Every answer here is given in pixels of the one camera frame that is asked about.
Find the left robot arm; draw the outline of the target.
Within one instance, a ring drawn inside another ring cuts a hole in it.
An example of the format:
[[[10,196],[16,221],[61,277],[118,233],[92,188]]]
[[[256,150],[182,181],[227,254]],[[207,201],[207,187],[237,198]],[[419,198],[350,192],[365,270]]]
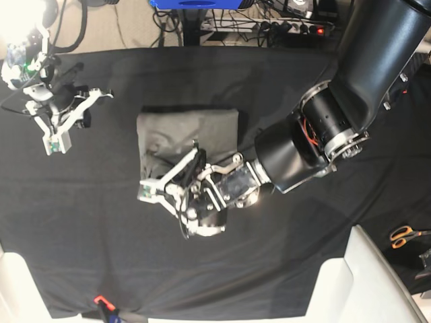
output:
[[[161,205],[184,237],[226,228],[227,210],[254,205],[262,188],[289,192],[359,154],[385,96],[430,29],[429,1],[359,1],[339,44],[337,70],[286,118],[255,138],[256,158],[210,164],[198,143],[159,176],[144,176],[137,198]]]

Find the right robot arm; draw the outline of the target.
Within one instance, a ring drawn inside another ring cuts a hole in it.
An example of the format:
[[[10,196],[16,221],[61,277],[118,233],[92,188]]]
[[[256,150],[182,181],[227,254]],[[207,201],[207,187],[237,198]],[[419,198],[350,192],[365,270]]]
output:
[[[1,30],[5,32],[5,57],[1,80],[11,90],[1,99],[1,109],[31,118],[42,131],[47,155],[65,154],[71,148],[69,131],[90,127],[90,108],[113,98],[110,90],[77,86],[83,64],[61,70],[60,55],[75,50],[83,40],[88,3],[81,2],[81,26],[76,41],[57,46],[66,1],[2,1]]]

